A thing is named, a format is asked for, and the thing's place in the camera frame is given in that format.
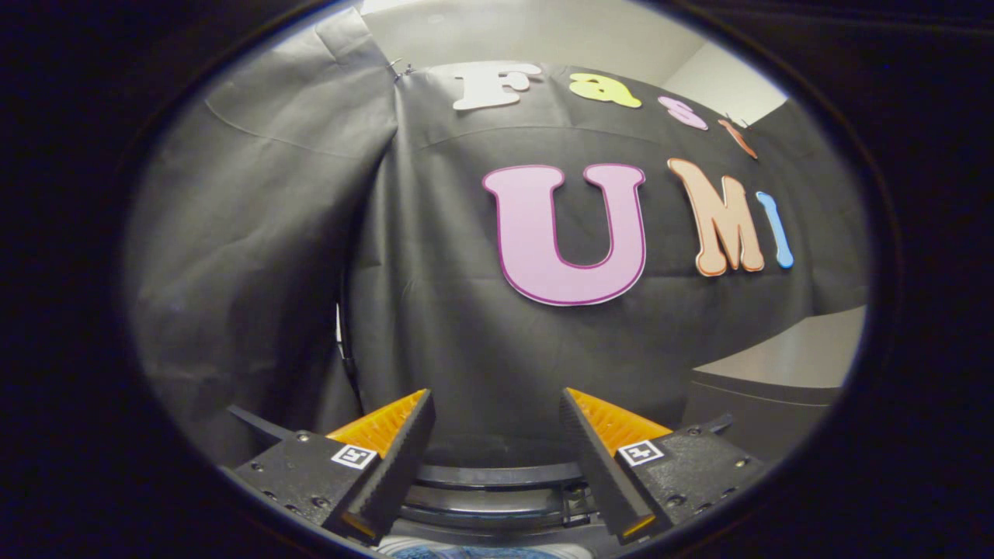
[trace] black fabric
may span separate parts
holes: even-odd
[[[652,86],[617,77],[643,100],[631,109],[569,90],[573,72],[607,73],[541,68],[520,102],[457,112],[456,67],[395,82],[350,11],[220,77],[168,131],[135,202],[126,296],[156,392],[213,460],[256,452],[225,413],[231,403],[322,432],[430,388],[428,462],[564,462],[574,456],[557,417],[563,387],[676,426],[693,367],[866,302],[856,184],[798,131],[811,124],[790,105],[744,131],[757,162],[721,115],[689,99],[666,93],[710,130],[670,116]],[[765,270],[698,274],[695,220],[670,157],[716,185],[723,175],[745,185]],[[608,245],[603,199],[583,170],[645,172],[647,261],[632,290],[553,307],[504,279],[481,180],[532,163],[566,173],[557,226],[575,264],[598,262]],[[757,190],[778,203],[792,270],[775,262]],[[361,408],[333,343],[343,296]]]
[[[854,179],[837,162],[809,167],[828,158],[822,150],[776,153],[782,145],[769,137],[783,128],[796,135],[792,126],[809,122],[777,119],[769,130],[757,124],[758,133],[744,131],[760,154],[753,161],[717,124],[722,115],[689,99],[666,93],[693,107],[710,130],[670,116],[655,100],[664,92],[652,86],[616,77],[644,103],[631,109],[569,90],[571,73],[610,74],[540,67],[520,102],[464,112],[452,108],[462,95],[453,75],[458,65],[418,71],[398,84],[399,132],[364,212],[345,319],[367,409],[421,387],[435,391],[430,463],[571,460],[553,405],[564,386],[677,425],[692,367],[805,316],[866,302],[866,229],[852,219]],[[745,185],[765,270],[698,274],[692,207],[666,167],[670,157],[696,163],[715,185],[726,174]],[[496,204],[482,178],[515,165],[561,168],[561,252],[572,263],[594,264],[608,248],[603,198],[582,178],[595,163],[634,165],[646,174],[639,187],[647,244],[641,280],[594,306],[553,307],[523,297],[502,275]],[[792,270],[776,264],[757,190],[777,200]]]
[[[156,392],[218,462],[254,452],[230,403],[290,429],[354,419],[330,365],[334,302],[352,215],[397,129],[393,79],[349,10],[220,77],[149,164],[130,318]],[[341,389],[322,395],[326,381]]]

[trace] foam letter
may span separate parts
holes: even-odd
[[[570,84],[570,91],[581,97],[614,101],[631,108],[642,106],[642,101],[632,96],[628,88],[618,80],[597,74],[571,74],[570,80],[576,80]]]
[[[659,102],[669,109],[668,112],[673,115],[674,118],[684,124],[695,128],[701,128],[702,130],[708,129],[708,124],[704,122],[702,118],[694,114],[694,110],[687,106],[687,104],[683,101],[660,95]]]
[[[773,238],[776,239],[776,263],[781,268],[790,268],[794,265],[794,255],[790,253],[790,246],[787,245],[787,235],[783,232],[780,214],[776,211],[776,201],[765,192],[756,192],[755,197],[766,210],[766,219],[769,220],[769,227],[773,230]]]
[[[736,130],[736,128],[732,126],[730,122],[722,119],[718,121],[718,124],[724,126],[725,129],[729,131],[729,134],[731,134],[732,137],[736,139],[736,142],[739,144],[739,147],[744,149],[745,153],[749,154],[749,157],[751,157],[752,159],[759,160],[759,156],[755,154],[755,151],[752,151],[752,148],[749,147],[748,144],[746,144],[746,139],[743,138],[743,136],[739,133],[739,131]]]
[[[755,235],[752,215],[746,204],[746,189],[730,176],[722,177],[723,196],[700,167],[684,159],[672,158],[670,170],[683,180],[687,196],[694,208],[701,251],[697,254],[697,270],[704,276],[720,276],[728,269],[739,269],[739,261],[747,272],[762,270],[762,252]],[[718,246],[721,239],[725,253]]]
[[[521,96],[505,92],[504,87],[516,92],[528,90],[528,75],[541,74],[542,70],[532,64],[494,65],[473,68],[456,75],[462,79],[462,99],[452,104],[456,110],[468,110],[483,106],[500,106],[518,102]]]
[[[483,178],[483,188],[497,198],[504,277],[528,298],[557,306],[597,304],[628,291],[642,275],[645,234],[637,189],[645,174],[637,167],[605,163],[591,165],[583,177],[603,193],[610,235],[607,256],[591,266],[560,256],[553,191],[563,184],[563,171],[525,165]]]

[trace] letter u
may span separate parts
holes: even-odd
[[[497,198],[497,240],[504,277],[524,296],[556,306],[598,304],[631,289],[645,268],[645,233],[638,202],[641,169],[591,165],[583,177],[599,188],[607,209],[610,249],[604,260],[578,266],[563,260],[556,237],[553,191],[563,171],[548,165],[497,169],[483,188]]]

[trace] black cable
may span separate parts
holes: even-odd
[[[359,378],[356,373],[356,360],[352,357],[352,349],[349,345],[349,333],[348,327],[346,327],[345,317],[348,315],[348,306],[346,303],[346,285],[345,277],[347,275],[346,270],[342,270],[339,274],[339,288],[338,288],[338,332],[340,340],[338,340],[338,352],[342,356],[342,366],[345,369],[345,377],[349,379],[349,385],[352,386],[352,392],[356,395],[356,404],[359,406],[359,415],[366,415],[363,409],[363,399],[359,393]]]

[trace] blue object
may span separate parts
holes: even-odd
[[[773,237],[776,239],[776,263],[781,268],[788,269],[794,265],[794,255],[790,253],[787,245],[787,235],[783,232],[783,224],[780,223],[780,214],[776,212],[776,201],[765,192],[756,192],[755,197],[766,210],[766,219],[773,229]]]

